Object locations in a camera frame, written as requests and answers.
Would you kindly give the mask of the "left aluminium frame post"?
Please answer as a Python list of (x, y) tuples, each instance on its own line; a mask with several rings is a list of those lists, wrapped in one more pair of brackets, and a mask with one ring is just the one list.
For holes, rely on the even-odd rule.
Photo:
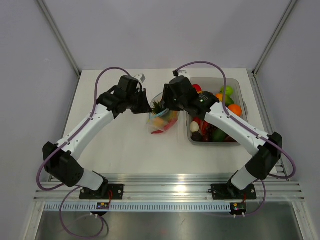
[(70, 64), (71, 68), (73, 69), (75, 75), (80, 78), (81, 76), (81, 70), (76, 63), (68, 45), (66, 44), (63, 35), (61, 34), (61, 31), (59, 30), (59, 27), (48, 7), (45, 0), (35, 0), (35, 3), (39, 7), (39, 10), (42, 12), (43, 17), (45, 18), (49, 28), (51, 29), (55, 39), (57, 40), (57, 43), (59, 47), (61, 48), (64, 56), (66, 57), (66, 60)]

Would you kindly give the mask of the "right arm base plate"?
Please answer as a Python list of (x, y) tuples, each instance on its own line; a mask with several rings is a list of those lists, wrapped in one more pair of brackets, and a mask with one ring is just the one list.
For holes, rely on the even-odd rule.
[(214, 200), (256, 200), (257, 194), (253, 184), (239, 190), (229, 183), (215, 183), (208, 190)]

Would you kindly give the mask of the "dark purple plum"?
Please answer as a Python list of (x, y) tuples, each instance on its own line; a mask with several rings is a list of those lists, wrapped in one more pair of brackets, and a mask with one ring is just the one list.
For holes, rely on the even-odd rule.
[(191, 139), (194, 142), (202, 142), (203, 136), (199, 132), (193, 132), (192, 135), (191, 135)]

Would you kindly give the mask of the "white egg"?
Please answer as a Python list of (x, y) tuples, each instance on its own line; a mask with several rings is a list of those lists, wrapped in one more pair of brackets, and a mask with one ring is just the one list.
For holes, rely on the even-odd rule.
[(192, 133), (198, 132), (199, 129), (200, 129), (200, 126), (199, 126), (199, 124), (198, 124), (196, 121), (192, 121), (192, 122), (190, 123), (190, 131), (191, 131)]

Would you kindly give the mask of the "yellow orange mango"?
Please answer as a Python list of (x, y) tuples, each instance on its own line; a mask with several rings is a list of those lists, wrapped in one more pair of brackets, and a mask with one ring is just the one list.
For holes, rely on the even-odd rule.
[(163, 120), (161, 117), (156, 117), (153, 119), (153, 125), (161, 129), (166, 125), (166, 121)]

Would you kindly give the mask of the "red apple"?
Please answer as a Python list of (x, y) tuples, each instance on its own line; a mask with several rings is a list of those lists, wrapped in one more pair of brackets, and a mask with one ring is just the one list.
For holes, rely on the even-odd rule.
[(198, 84), (193, 84), (192, 87), (196, 90), (198, 94), (203, 92), (202, 88)]

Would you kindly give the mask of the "dark purple grape bunch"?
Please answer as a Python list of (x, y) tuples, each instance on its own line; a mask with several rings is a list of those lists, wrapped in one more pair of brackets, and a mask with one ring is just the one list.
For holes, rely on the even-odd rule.
[(202, 130), (202, 142), (213, 142), (213, 135), (215, 131), (217, 130), (217, 127), (214, 125), (207, 125)]

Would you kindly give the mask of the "small red pepper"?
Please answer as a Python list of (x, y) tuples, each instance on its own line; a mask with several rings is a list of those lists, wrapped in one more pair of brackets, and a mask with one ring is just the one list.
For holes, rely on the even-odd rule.
[(162, 133), (168, 131), (170, 128), (172, 128), (176, 124), (177, 121), (178, 121), (177, 118), (172, 119), (171, 121), (168, 122), (168, 124), (166, 124), (164, 126), (163, 129), (159, 129), (159, 130), (153, 131), (152, 134), (162, 134)]

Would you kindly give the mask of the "green lime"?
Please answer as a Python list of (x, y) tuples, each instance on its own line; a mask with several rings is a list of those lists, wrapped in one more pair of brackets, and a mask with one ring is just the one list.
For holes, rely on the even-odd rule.
[(229, 85), (227, 85), (226, 87), (222, 86), (220, 88), (220, 93), (223, 94), (224, 92), (226, 96), (230, 97), (234, 93), (234, 89)]

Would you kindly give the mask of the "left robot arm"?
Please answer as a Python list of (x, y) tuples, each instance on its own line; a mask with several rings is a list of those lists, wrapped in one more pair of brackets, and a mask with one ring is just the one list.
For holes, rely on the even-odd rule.
[(95, 95), (92, 110), (75, 129), (56, 143), (47, 142), (43, 146), (44, 170), (69, 188), (85, 188), (97, 199), (107, 196), (108, 180), (83, 168), (78, 160), (95, 136), (126, 110), (133, 114), (152, 111), (143, 87), (144, 81), (143, 74), (123, 75), (117, 85)]

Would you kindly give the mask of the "aluminium mounting rail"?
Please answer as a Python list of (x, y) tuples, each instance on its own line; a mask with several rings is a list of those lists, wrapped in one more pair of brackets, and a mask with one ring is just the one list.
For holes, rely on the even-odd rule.
[[(227, 174), (105, 174), (111, 184), (123, 184), (125, 202), (211, 202), (212, 184), (229, 180)], [(257, 200), (266, 191), (268, 202), (304, 202), (301, 185), (268, 177), (255, 183)]]

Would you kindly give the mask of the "dark green avocado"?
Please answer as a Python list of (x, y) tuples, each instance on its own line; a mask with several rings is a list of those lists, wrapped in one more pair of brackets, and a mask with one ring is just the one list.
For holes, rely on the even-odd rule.
[(217, 128), (212, 136), (211, 136), (211, 139), (212, 139), (212, 142), (214, 143), (222, 143), (227, 137), (227, 134), (222, 131), (221, 129)]

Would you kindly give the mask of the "aluminium frame post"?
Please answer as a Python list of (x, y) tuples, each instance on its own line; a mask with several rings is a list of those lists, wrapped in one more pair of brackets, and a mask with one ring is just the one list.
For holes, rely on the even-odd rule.
[(80, 78), (81, 76), (81, 70), (76, 63), (68, 45), (66, 44), (63, 35), (61, 34), (61, 31), (59, 30), (59, 27), (48, 7), (45, 0), (35, 0), (35, 3), (39, 7), (39, 10), (42, 12), (43, 17), (45, 18), (49, 28), (51, 29), (55, 39), (57, 40), (57, 43), (59, 47), (61, 48), (64, 56), (66, 57), (66, 60), (70, 64), (71, 68), (73, 69), (75, 75)]
[(268, 40), (261, 56), (259, 57), (255, 67), (252, 70), (252, 75), (256, 77), (261, 70), (263, 64), (268, 58), (268, 55), (273, 49), (273, 46), (277, 42), (278, 38), (280, 37), (282, 31), (284, 30), (287, 22), (289, 21), (289, 18), (293, 11), (295, 10), (296, 6), (298, 5), (299, 0), (290, 0), (287, 7), (285, 8), (283, 14), (281, 15), (280, 20), (278, 21), (275, 29), (273, 30), (270, 39)]

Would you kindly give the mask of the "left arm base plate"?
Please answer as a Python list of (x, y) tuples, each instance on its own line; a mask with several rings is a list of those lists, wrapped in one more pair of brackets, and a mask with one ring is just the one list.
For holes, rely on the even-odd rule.
[(123, 184), (109, 183), (105, 190), (91, 190), (83, 187), (79, 194), (80, 200), (122, 200), (124, 194)]

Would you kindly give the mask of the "red lobster toy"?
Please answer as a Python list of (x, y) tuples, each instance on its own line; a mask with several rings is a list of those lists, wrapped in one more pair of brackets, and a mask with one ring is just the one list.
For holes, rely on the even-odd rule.
[(201, 120), (199, 117), (194, 117), (193, 121), (196, 122), (199, 126), (199, 132), (202, 135), (205, 135), (208, 132), (210, 124), (204, 120)]

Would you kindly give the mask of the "orange fruit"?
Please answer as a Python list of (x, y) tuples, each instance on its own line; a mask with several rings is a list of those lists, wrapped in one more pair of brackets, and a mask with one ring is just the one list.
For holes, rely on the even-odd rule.
[(241, 116), (242, 115), (242, 108), (237, 105), (237, 104), (231, 104), (228, 106), (228, 109), (233, 112), (234, 114), (236, 114), (237, 116)]

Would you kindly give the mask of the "clear blue zip bag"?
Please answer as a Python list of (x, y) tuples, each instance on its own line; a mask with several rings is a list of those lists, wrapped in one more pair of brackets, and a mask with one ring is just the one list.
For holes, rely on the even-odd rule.
[(151, 112), (146, 122), (152, 135), (163, 134), (171, 129), (178, 121), (180, 112), (165, 108), (162, 103), (163, 92), (156, 95), (150, 103)]

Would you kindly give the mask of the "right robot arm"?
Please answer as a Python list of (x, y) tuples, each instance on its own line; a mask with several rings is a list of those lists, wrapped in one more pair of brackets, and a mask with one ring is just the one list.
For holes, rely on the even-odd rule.
[(223, 185), (220, 193), (222, 197), (241, 199), (248, 186), (256, 180), (265, 180), (281, 158), (281, 135), (256, 130), (227, 109), (211, 92), (197, 93), (190, 80), (183, 75), (164, 85), (162, 102), (166, 109), (185, 111), (214, 125), (242, 145), (252, 156)]

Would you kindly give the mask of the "right aluminium frame post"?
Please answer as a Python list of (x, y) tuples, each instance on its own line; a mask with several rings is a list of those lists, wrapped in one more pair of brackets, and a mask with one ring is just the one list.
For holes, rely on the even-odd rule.
[(280, 20), (278, 21), (275, 29), (273, 30), (270, 39), (268, 40), (261, 56), (259, 57), (255, 67), (252, 70), (252, 75), (256, 77), (261, 70), (263, 64), (268, 58), (268, 55), (273, 49), (273, 46), (277, 42), (278, 38), (280, 37), (282, 31), (284, 30), (287, 22), (289, 21), (289, 18), (293, 11), (295, 10), (296, 6), (298, 5), (299, 0), (290, 0), (287, 7), (285, 8), (283, 14), (281, 15)]

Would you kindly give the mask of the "yellow green pineapple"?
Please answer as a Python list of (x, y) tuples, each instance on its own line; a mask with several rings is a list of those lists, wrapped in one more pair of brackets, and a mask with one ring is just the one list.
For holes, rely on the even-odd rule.
[(149, 120), (152, 124), (153, 124), (154, 118), (157, 118), (157, 117), (162, 118), (163, 120), (166, 121), (166, 124), (168, 124), (168, 122), (170, 122), (171, 120), (177, 119), (179, 115), (178, 111), (173, 111), (173, 110), (163, 108), (161, 101), (153, 101), (151, 109), (152, 109), (152, 112)]

